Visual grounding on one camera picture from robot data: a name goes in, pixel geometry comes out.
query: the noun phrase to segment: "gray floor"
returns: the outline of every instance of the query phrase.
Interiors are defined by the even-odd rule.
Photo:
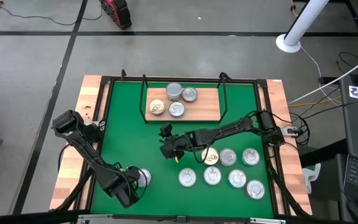
[[[358,12],[358,1],[354,3]],[[74,22],[81,1],[9,1],[14,14],[43,15]],[[162,1],[128,0],[136,31],[247,31],[285,32],[294,20],[287,0]],[[301,3],[296,4],[300,10]],[[89,0],[84,17],[100,13]],[[13,18],[0,9],[0,30],[72,30],[41,19]],[[97,21],[83,21],[80,31],[115,31],[104,13]],[[347,8],[328,4],[310,28],[314,32],[354,32]],[[0,215],[9,212],[24,164],[45,111],[69,37],[0,36]],[[358,55],[358,38],[305,37],[303,47],[319,63],[323,75],[338,76],[338,53]],[[74,108],[83,75],[216,77],[282,79],[287,100],[314,90],[318,73],[304,53],[278,50],[274,37],[77,37],[67,66],[53,118]],[[304,102],[317,101],[317,93]],[[330,104],[318,105],[318,111]],[[292,111],[301,113],[304,108]],[[340,110],[310,119],[310,146],[321,147],[344,137]],[[64,141],[49,130],[23,212],[46,211],[57,177],[57,157]]]

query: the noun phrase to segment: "green tabletop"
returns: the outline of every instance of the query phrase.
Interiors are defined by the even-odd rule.
[[[181,83],[183,87],[215,88],[216,84]],[[150,83],[149,87],[165,87],[166,83]],[[115,215],[151,215],[151,216],[191,216],[191,217],[231,217],[231,218],[272,218],[273,208],[269,192],[267,172],[264,162],[262,140],[252,133],[237,134],[213,144],[221,151],[229,147],[236,151],[237,162],[230,167],[216,164],[222,174],[218,185],[210,186],[203,178],[207,165],[195,161],[193,154],[187,152],[176,163],[166,159],[160,152],[157,134],[165,122],[150,121],[144,123],[139,113],[141,82],[115,82],[106,123],[105,137],[101,157],[110,164],[120,162],[123,167],[137,166],[150,171],[152,180],[144,197],[135,205],[123,208],[118,199],[110,198],[97,184],[94,190],[91,213]],[[238,120],[246,113],[257,109],[253,85],[226,84],[228,111],[221,124]],[[223,91],[219,87],[221,111],[224,110]],[[184,134],[200,128],[216,128],[218,122],[177,121],[172,123],[172,134]],[[241,161],[241,154],[247,147],[253,147],[260,154],[260,162],[247,167]],[[192,168],[197,181],[192,187],[183,187],[178,181],[183,168]],[[227,176],[233,169],[246,173],[247,182],[259,180],[265,186],[265,196],[253,200],[246,195],[245,189],[231,187]]]

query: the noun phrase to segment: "tin can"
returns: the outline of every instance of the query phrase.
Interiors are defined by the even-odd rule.
[[[254,166],[259,162],[259,153],[256,149],[247,148],[242,152],[242,161],[246,165]]]
[[[251,180],[247,184],[247,195],[252,199],[261,199],[265,195],[265,187],[264,185],[258,180]]]
[[[187,87],[181,93],[181,97],[183,98],[183,101],[186,103],[192,103],[196,101],[197,96],[198,96],[198,92],[193,87]]]
[[[179,173],[179,182],[184,187],[191,187],[196,183],[196,173],[190,168],[184,168]]]
[[[237,155],[233,149],[223,149],[219,153],[219,158],[224,166],[231,166],[237,161]]]
[[[215,166],[210,166],[204,171],[204,179],[209,185],[216,185],[221,181],[221,171]]]
[[[167,98],[170,101],[180,100],[182,87],[179,83],[169,83],[165,90],[166,90]]]
[[[235,188],[241,188],[246,185],[246,174],[238,169],[234,169],[229,173],[229,182]]]
[[[165,111],[165,103],[162,100],[153,100],[149,104],[150,112],[155,116],[161,116]]]
[[[201,152],[202,160],[204,160],[204,158],[206,156],[204,163],[207,165],[214,165],[215,163],[217,163],[217,161],[219,160],[219,154],[218,154],[217,150],[215,148],[209,147],[208,155],[206,155],[206,150],[207,149],[204,149]]]
[[[141,171],[139,171],[140,177],[139,177],[139,180],[137,180],[137,183],[138,183],[139,187],[146,187],[146,180],[147,180],[147,185],[150,185],[152,175],[150,174],[150,172],[147,169],[141,169]]]
[[[171,103],[169,105],[169,114],[174,118],[180,118],[185,114],[185,106],[179,102]]]

